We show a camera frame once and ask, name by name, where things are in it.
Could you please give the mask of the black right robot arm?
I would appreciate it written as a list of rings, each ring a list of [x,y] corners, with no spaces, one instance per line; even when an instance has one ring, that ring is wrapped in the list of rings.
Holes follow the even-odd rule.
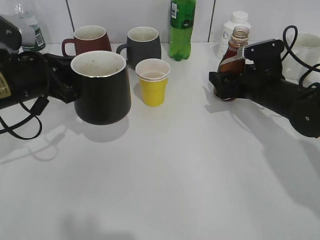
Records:
[[[320,85],[300,86],[284,79],[276,69],[246,65],[244,73],[210,72],[216,96],[223,100],[248,99],[289,120],[308,138],[320,137]]]

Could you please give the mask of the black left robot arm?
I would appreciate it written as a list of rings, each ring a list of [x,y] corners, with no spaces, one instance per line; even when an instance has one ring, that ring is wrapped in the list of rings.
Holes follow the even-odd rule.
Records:
[[[0,108],[38,97],[52,97],[66,104],[80,97],[72,56],[50,53],[0,51]]]

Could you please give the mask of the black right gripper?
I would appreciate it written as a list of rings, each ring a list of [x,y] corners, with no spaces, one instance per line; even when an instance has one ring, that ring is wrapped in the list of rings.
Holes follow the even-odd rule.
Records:
[[[253,100],[253,96],[247,93],[243,74],[211,71],[208,74],[209,82],[213,85],[214,95],[221,101],[233,101],[235,99]]]

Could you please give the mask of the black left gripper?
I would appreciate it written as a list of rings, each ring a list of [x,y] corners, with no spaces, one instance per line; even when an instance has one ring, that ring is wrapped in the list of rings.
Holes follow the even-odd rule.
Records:
[[[76,74],[71,69],[71,61],[74,57],[44,54],[49,67],[49,96],[66,104],[76,101],[80,96],[75,82]]]

